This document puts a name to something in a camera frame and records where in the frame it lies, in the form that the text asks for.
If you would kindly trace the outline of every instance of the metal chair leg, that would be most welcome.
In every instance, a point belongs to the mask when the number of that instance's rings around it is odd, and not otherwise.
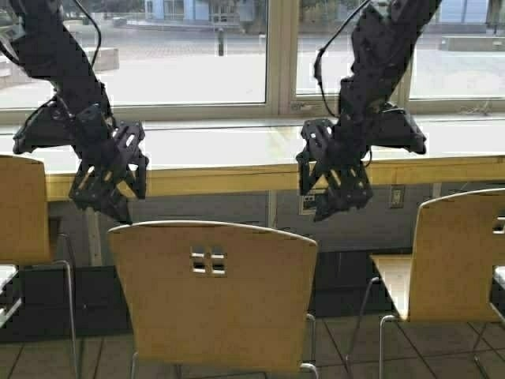
[[[484,335],[484,332],[486,331],[487,327],[488,327],[488,323],[486,322],[486,323],[484,323],[482,330],[479,332],[479,335],[477,336],[477,341],[475,341],[475,344],[473,345],[473,348],[472,348],[473,361],[477,365],[477,368],[481,372],[481,375],[484,379],[489,379],[489,376],[488,376],[488,373],[486,373],[484,366],[482,366],[481,360],[477,356],[477,346],[480,343],[482,336]]]
[[[73,276],[70,263],[67,261],[55,261],[54,265],[64,265],[66,272],[67,290],[69,292],[69,312],[70,312],[70,337],[72,339],[73,370],[75,378],[79,379],[79,358],[77,357],[77,337],[75,324],[75,304],[73,301]]]
[[[177,379],[182,379],[182,366],[181,365],[175,365],[175,376]]]
[[[384,316],[380,320],[379,379],[384,377],[384,325],[389,321],[397,320],[398,318],[392,314]]]
[[[365,296],[363,298],[363,302],[361,303],[360,314],[358,315],[357,320],[356,320],[356,327],[354,328],[353,336],[351,337],[351,340],[350,340],[349,351],[347,352],[347,355],[344,358],[344,365],[346,367],[347,373],[351,377],[352,377],[352,373],[350,371],[350,356],[353,354],[354,345],[356,344],[357,334],[358,334],[358,332],[360,330],[360,326],[361,326],[361,319],[363,318],[363,314],[365,313],[365,307],[366,307],[366,303],[368,301],[368,297],[370,295],[370,290],[372,289],[372,285],[374,283],[379,283],[380,281],[381,281],[381,278],[379,278],[377,276],[375,278],[371,278],[370,281],[368,282],[368,286],[366,287]]]
[[[137,374],[137,360],[139,358],[139,353],[134,352],[132,355],[132,366],[129,371],[129,378],[130,379],[135,379],[135,375]]]
[[[312,327],[311,327],[311,355],[310,355],[310,361],[311,363],[316,363],[316,318],[310,314],[307,313],[307,320],[311,322]]]
[[[300,370],[307,370],[312,373],[313,379],[319,379],[319,371],[312,363],[302,363],[300,365]]]

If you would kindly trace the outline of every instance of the wooden chair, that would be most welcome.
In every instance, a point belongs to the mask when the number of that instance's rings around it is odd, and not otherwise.
[[[121,226],[108,239],[137,347],[131,378],[138,358],[175,364],[179,375],[179,365],[202,364],[272,373],[302,368],[317,378],[313,364],[301,363],[314,241],[189,221]]]
[[[383,377],[383,328],[389,321],[498,321],[489,305],[495,266],[505,264],[502,235],[505,189],[460,193],[422,204],[417,214],[411,255],[371,256],[380,277],[366,289],[360,315],[346,356],[350,372],[357,333],[370,288],[383,282],[395,315],[380,322],[379,375]],[[486,376],[473,347],[475,363]]]
[[[54,233],[50,238],[47,215],[44,165],[34,159],[0,156],[0,265],[35,267],[63,265],[69,293],[70,334],[73,368],[77,372],[77,344],[74,323],[73,275],[68,261],[55,261],[56,238],[65,238],[73,265],[72,245],[68,235]]]

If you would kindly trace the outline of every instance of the glass pane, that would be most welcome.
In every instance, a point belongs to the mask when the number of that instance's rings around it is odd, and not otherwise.
[[[443,0],[413,60],[412,99],[505,97],[505,2]]]
[[[95,71],[113,106],[265,102],[267,0],[81,1],[102,30]],[[232,14],[215,24],[222,6]],[[62,9],[91,57],[95,29],[73,0]],[[0,108],[38,107],[52,96],[51,84],[0,56]]]
[[[343,21],[359,6],[360,0],[300,0],[298,32],[297,94],[320,94],[313,79],[317,51],[335,34]],[[338,93],[340,81],[351,74],[354,53],[350,33],[358,16],[351,21],[323,56],[326,93]]]

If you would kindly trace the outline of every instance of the floor tile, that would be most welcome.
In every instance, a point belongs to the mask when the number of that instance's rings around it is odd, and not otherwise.
[[[467,323],[415,323],[399,324],[410,342],[421,355],[457,354],[472,351],[477,333]],[[481,341],[478,350],[488,350],[489,345]]]
[[[305,346],[310,346],[310,344],[311,338],[308,331],[305,338]],[[311,353],[308,347],[305,348],[303,359],[307,362],[311,361]],[[316,364],[318,366],[336,366],[342,364],[339,352],[325,325],[325,320],[316,321]]]
[[[234,370],[224,367],[212,367],[212,366],[183,366],[182,367],[182,378],[183,379],[197,379],[202,377],[226,377],[230,375],[245,375],[247,371]]]
[[[22,346],[22,343],[0,345],[0,379],[7,378]]]
[[[80,340],[82,379],[93,379],[98,361],[100,338]],[[10,379],[68,379],[73,377],[68,340],[26,343]]]
[[[505,377],[505,362],[494,351],[478,353],[482,366],[491,379]],[[481,379],[481,372],[471,353],[428,357],[426,362],[439,379]]]
[[[343,365],[318,367],[318,371],[319,371],[319,379],[348,379],[346,369],[344,368]],[[300,372],[291,375],[277,374],[277,373],[267,374],[267,379],[313,379],[313,378],[314,376],[310,372]]]
[[[104,337],[96,379],[129,377],[133,348],[133,335]]]
[[[174,365],[158,362],[138,362],[136,379],[176,379]]]
[[[471,325],[479,332],[483,323],[473,322]],[[488,324],[484,332],[484,339],[493,349],[505,349],[505,328],[502,324]]]
[[[354,347],[353,362],[373,362],[379,358],[380,318],[382,315],[364,316],[360,332]],[[347,354],[353,330],[356,326],[356,317],[340,317],[327,320],[327,326],[333,336],[339,351],[343,356]],[[409,340],[405,338],[396,323],[385,325],[385,357],[416,358],[417,353]]]
[[[357,363],[352,365],[353,379],[379,377],[379,363]],[[384,363],[387,379],[433,379],[434,376],[420,358],[395,359]]]

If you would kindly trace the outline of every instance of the table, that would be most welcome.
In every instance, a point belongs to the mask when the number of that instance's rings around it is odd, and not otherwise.
[[[418,122],[428,138],[428,153],[375,148],[368,168],[373,185],[505,179],[505,119]],[[144,125],[142,149],[151,161],[148,197],[297,190],[295,156],[305,146],[301,123],[222,129]],[[12,153],[12,134],[0,133],[0,154]],[[67,201],[79,164],[73,150],[39,149],[26,156],[44,161],[48,200]]]

